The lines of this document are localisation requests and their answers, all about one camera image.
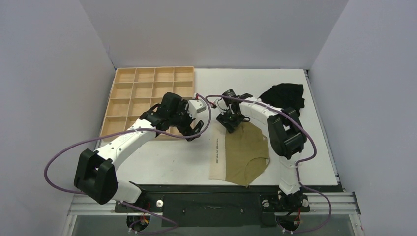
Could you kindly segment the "olive and cream underwear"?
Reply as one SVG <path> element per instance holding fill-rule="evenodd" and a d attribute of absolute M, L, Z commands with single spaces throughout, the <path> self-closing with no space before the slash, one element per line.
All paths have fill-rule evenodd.
<path fill-rule="evenodd" d="M 210 180 L 248 187 L 269 165 L 268 139 L 250 122 L 242 123 L 233 133 L 216 123 L 211 141 Z"/>

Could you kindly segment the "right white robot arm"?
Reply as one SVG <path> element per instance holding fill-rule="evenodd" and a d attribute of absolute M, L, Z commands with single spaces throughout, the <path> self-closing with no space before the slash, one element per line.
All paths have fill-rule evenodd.
<path fill-rule="evenodd" d="M 236 95 L 232 89 L 220 95 L 216 103 L 220 111 L 216 120 L 228 133 L 236 132 L 244 122 L 267 128 L 268 141 L 284 168 L 279 182 L 283 193 L 278 195 L 277 203 L 282 209 L 290 210 L 297 204 L 294 193 L 301 189 L 298 166 L 302 160 L 299 154 L 306 141 L 312 140 L 303 129 L 296 110 L 274 107 L 248 93 Z"/>

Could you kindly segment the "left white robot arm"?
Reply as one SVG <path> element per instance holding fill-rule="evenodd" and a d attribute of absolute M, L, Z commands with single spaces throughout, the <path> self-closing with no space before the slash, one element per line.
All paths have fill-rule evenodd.
<path fill-rule="evenodd" d="M 187 141 L 198 138 L 204 122 L 195 126 L 192 123 L 206 108 L 206 103 L 198 98 L 187 100 L 166 93 L 160 103 L 143 112 L 126 132 L 96 150 L 86 149 L 80 154 L 74 186 L 101 205 L 110 200 L 124 201 L 134 211 L 143 210 L 147 198 L 139 187 L 117 178 L 118 168 L 137 149 L 166 134 L 170 127 L 175 127 Z"/>

